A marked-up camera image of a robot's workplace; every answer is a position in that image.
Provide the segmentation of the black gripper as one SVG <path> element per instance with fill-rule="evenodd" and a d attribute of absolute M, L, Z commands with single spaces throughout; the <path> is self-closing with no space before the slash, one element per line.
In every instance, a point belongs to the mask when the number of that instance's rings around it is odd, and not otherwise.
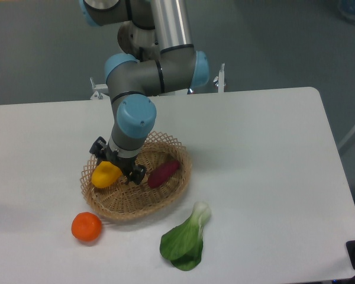
<path fill-rule="evenodd" d="M 111 162 L 118 167 L 127 178 L 127 184 L 134 183 L 139 185 L 146 175 L 146 167 L 135 164 L 137 156 L 130 158 L 120 157 L 117 151 L 111 151 L 106 140 L 99 136 L 92 144 L 90 150 L 91 155 L 96 157 L 96 165 L 101 162 Z"/>

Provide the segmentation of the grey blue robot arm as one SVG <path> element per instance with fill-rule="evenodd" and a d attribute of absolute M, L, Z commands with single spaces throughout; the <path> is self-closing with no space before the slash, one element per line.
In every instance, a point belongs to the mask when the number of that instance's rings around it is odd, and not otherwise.
<path fill-rule="evenodd" d="M 157 115 L 151 97 L 205 85 L 207 56 L 195 50 L 184 1 L 80 1 L 80 8 L 90 25 L 128 27 L 130 47 L 104 66 L 114 116 L 111 136 L 98 138 L 90 152 L 139 184 L 146 168 L 135 161 Z"/>

